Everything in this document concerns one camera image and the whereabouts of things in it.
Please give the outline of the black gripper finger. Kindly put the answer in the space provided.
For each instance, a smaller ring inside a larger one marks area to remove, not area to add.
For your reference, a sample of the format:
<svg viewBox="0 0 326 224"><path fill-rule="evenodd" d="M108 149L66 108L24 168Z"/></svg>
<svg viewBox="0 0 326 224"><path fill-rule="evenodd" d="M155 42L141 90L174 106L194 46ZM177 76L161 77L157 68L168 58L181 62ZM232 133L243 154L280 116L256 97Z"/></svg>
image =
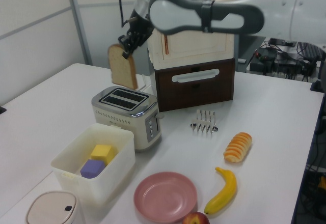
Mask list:
<svg viewBox="0 0 326 224"><path fill-rule="evenodd" d="M124 51L123 57L129 58L131 54L140 46L142 36L139 33L128 33L130 36L130 51Z"/></svg>
<svg viewBox="0 0 326 224"><path fill-rule="evenodd" d="M129 35L120 36L118 38L118 41L124 51L130 51L130 36Z"/></svg>

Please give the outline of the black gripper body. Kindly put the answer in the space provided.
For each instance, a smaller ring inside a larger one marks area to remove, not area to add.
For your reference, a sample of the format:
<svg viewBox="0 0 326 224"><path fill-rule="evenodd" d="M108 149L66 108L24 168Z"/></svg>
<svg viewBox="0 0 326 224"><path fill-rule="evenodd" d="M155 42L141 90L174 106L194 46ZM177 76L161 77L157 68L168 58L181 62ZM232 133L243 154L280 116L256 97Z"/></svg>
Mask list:
<svg viewBox="0 0 326 224"><path fill-rule="evenodd" d="M149 14L140 15L133 10L129 19L129 30L127 31L129 46L142 46L152 35L154 26L150 21Z"/></svg>

